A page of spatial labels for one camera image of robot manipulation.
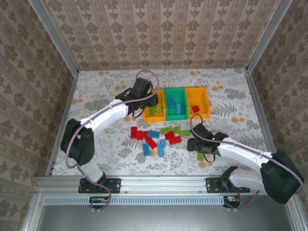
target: floral tablecloth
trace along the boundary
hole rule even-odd
[[[86,118],[111,102],[115,96],[135,82],[138,70],[84,71],[79,73],[77,89],[68,120]],[[266,150],[253,101],[243,69],[171,69],[154,70],[160,88],[204,86],[211,103],[211,115],[204,125],[213,133],[227,133],[233,139],[254,148]],[[150,74],[140,77],[156,81]],[[159,130],[168,126],[189,129],[189,120],[145,123],[143,116],[131,115],[118,120],[102,132],[95,143],[94,159],[106,175],[216,175],[229,166],[243,167],[236,161],[217,157],[214,163],[197,161],[196,152],[188,152],[182,143],[165,147],[160,158],[157,149],[144,157],[145,141],[130,139],[130,128]],[[53,175],[79,175],[77,169],[67,169],[64,152],[59,151]]]

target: blue lego brick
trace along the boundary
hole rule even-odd
[[[181,114],[182,114],[181,104],[177,103],[177,115],[181,115]]]
[[[174,98],[169,97],[169,107],[174,107]]]
[[[165,155],[164,149],[163,149],[163,147],[160,143],[157,145],[157,148],[158,148],[159,157],[164,157],[164,155]]]
[[[142,148],[143,148],[143,154],[144,156],[150,156],[150,148],[149,148],[149,145],[147,143],[144,143],[142,145]]]
[[[162,145],[162,147],[166,146],[166,140],[160,140],[160,144]]]
[[[159,131],[148,131],[148,137],[159,139]]]

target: gray floor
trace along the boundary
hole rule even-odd
[[[285,205],[267,196],[243,210],[217,206],[45,206],[40,231],[292,231]]]

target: orange bin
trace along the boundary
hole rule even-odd
[[[157,122],[157,121],[165,121],[166,120],[166,106],[165,106],[165,97],[164,97],[164,90],[158,90],[157,91],[158,96],[158,104],[156,107],[161,107],[162,111],[160,113],[157,113],[155,111],[154,116],[150,116],[150,108],[146,107],[143,113],[143,119],[145,122]]]
[[[200,114],[203,118],[210,118],[211,106],[207,98],[206,89],[200,88],[185,88],[185,94],[188,104],[188,119],[190,119],[193,114]],[[193,106],[199,107],[199,112],[193,112]]]

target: black cable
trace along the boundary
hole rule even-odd
[[[136,117],[134,116],[135,111],[133,111],[133,113],[132,113],[132,115],[131,115],[131,116],[132,116],[133,118],[138,118],[139,116],[141,116],[141,115],[142,115],[142,113],[144,112],[144,109],[145,109],[145,108],[143,108],[143,110],[140,112],[140,114],[139,114],[139,115],[137,115]]]
[[[215,159],[216,159],[216,155],[215,155],[215,154],[213,154],[213,160],[212,160],[212,161],[209,161],[209,160],[206,158],[205,153],[203,153],[203,156],[204,156],[204,159],[205,159],[207,162],[209,162],[209,163],[214,162]]]

